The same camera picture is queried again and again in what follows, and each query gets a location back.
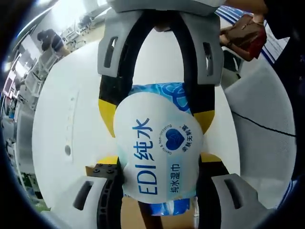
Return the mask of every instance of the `blue heart logo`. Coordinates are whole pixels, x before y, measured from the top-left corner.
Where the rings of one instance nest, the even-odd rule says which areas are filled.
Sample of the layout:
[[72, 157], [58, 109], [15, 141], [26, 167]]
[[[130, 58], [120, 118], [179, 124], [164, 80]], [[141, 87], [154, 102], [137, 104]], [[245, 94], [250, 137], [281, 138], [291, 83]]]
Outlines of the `blue heart logo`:
[[184, 137], [176, 129], [168, 130], [165, 136], [167, 138], [166, 147], [169, 150], [178, 149], [184, 141]]

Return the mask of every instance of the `wet wipes package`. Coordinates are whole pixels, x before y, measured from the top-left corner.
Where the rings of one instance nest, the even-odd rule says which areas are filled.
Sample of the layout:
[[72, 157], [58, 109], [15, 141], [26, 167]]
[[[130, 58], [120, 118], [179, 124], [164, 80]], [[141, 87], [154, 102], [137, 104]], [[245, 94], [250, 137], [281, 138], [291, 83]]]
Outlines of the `wet wipes package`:
[[195, 195], [203, 133], [182, 83], [134, 86], [113, 125], [125, 194], [143, 203]]

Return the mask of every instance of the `white table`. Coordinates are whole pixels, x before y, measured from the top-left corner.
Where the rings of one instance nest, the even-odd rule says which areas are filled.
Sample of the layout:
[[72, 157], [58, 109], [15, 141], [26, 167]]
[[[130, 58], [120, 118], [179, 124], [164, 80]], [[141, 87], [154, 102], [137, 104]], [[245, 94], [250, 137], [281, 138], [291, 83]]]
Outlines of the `white table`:
[[[183, 80], [182, 55], [173, 39], [171, 32], [150, 33], [139, 53], [134, 84]], [[98, 42], [90, 43], [56, 63], [39, 97], [32, 150], [37, 181], [48, 207], [85, 175], [85, 166], [116, 155], [115, 140], [98, 108], [101, 77], [97, 73], [97, 47]], [[239, 174], [235, 126], [221, 87], [215, 89], [215, 109], [204, 151], [219, 156], [230, 173]]]

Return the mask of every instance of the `white surface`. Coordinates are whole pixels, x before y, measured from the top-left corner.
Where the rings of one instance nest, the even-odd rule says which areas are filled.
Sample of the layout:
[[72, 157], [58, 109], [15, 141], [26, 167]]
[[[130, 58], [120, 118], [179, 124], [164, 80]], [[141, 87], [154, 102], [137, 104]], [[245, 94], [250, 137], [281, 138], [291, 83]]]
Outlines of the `white surface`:
[[[85, 166], [115, 155], [115, 141], [99, 112], [98, 42], [85, 45], [56, 63], [42, 89], [32, 134], [37, 181], [48, 207]], [[182, 55], [173, 33], [152, 31], [137, 60], [134, 84], [183, 81]], [[205, 151], [218, 155], [230, 173], [240, 173], [238, 142], [229, 105], [215, 89], [216, 115], [204, 141]], [[71, 155], [67, 156], [65, 146]]]

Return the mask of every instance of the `black cable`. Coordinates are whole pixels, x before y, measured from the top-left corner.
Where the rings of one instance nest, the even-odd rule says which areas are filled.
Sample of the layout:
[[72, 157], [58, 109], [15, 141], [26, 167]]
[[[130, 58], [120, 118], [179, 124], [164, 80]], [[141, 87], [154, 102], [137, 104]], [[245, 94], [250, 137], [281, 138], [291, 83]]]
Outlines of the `black cable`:
[[257, 126], [259, 126], [259, 127], [261, 127], [261, 128], [264, 128], [264, 129], [266, 129], [266, 130], [270, 130], [270, 131], [273, 131], [273, 132], [276, 132], [276, 133], [279, 133], [279, 134], [283, 134], [283, 135], [286, 135], [286, 136], [290, 136], [290, 137], [296, 137], [296, 135], [292, 135], [292, 134], [289, 134], [289, 133], [286, 133], [286, 132], [283, 132], [283, 131], [280, 131], [280, 130], [275, 130], [275, 129], [266, 127], [266, 126], [264, 126], [264, 125], [260, 125], [260, 124], [258, 124], [257, 122], [251, 120], [250, 118], [244, 117], [244, 116], [242, 116], [242, 115], [240, 115], [240, 114], [238, 114], [238, 113], [236, 113], [236, 112], [234, 112], [234, 111], [232, 111], [232, 113], [235, 114], [235, 115], [237, 115], [237, 116], [239, 116], [239, 117], [241, 117], [241, 118], [243, 118], [243, 119], [245, 119], [245, 120], [248, 120], [249, 122], [251, 122], [251, 123], [253, 123], [253, 124], [255, 124], [255, 125], [257, 125]]

